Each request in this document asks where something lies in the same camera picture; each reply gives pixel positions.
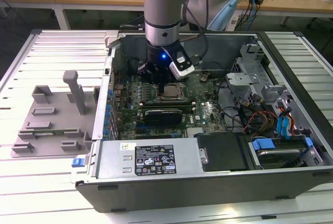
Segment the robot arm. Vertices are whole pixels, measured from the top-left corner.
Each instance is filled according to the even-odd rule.
[[[209,30],[220,30],[232,17],[238,0],[209,0]],[[145,0],[147,61],[139,75],[155,84],[181,80],[195,70],[179,41],[180,20],[196,24],[182,8],[186,3],[201,26],[206,22],[206,0]]]

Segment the metal slotted surface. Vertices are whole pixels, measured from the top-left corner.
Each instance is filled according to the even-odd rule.
[[[267,35],[333,125],[333,73],[325,58],[304,37],[298,37],[292,32],[268,32]],[[278,83],[282,84],[282,79],[274,67],[270,64],[269,68]]]
[[[36,85],[48,85],[53,92],[70,91],[62,81],[66,70],[78,71],[78,83],[84,91],[92,91],[101,84],[108,54],[105,34],[106,31],[43,31],[31,35],[17,67],[0,92],[0,131],[11,136],[2,138],[0,145],[15,142],[14,137],[33,102],[31,93]]]
[[[10,145],[30,108],[34,86],[53,84],[53,91],[69,91],[62,83],[62,74],[72,68],[78,70],[85,91],[99,85],[106,56],[104,36],[105,31],[43,31],[39,36],[31,35],[0,82],[0,223],[68,223],[73,219],[81,223],[117,224],[327,223],[333,219],[333,183],[318,186],[295,200],[100,214],[76,191],[70,179],[72,158],[11,159]],[[93,44],[101,48],[87,55],[78,47],[68,49],[71,51],[64,55],[60,51],[65,48],[62,45],[69,48],[69,43],[77,38],[95,39]],[[46,52],[35,52],[43,48]],[[261,215],[275,215],[277,219],[262,220]]]

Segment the side panel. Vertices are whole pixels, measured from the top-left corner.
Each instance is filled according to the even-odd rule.
[[[332,180],[328,170],[187,180],[84,184],[76,189],[101,213],[291,199]]]

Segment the electronic device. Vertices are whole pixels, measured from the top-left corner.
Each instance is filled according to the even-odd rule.
[[[291,199],[332,180],[333,128],[275,35],[284,37],[207,34],[202,66],[162,88],[127,60],[145,60],[144,34],[120,33],[105,64],[111,72],[91,152],[72,173],[76,189],[106,213]],[[196,53],[202,41],[184,48]]]

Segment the blue drive latch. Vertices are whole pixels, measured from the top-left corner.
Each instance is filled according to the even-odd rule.
[[[258,138],[252,142],[254,150],[272,150],[275,145],[271,138]]]

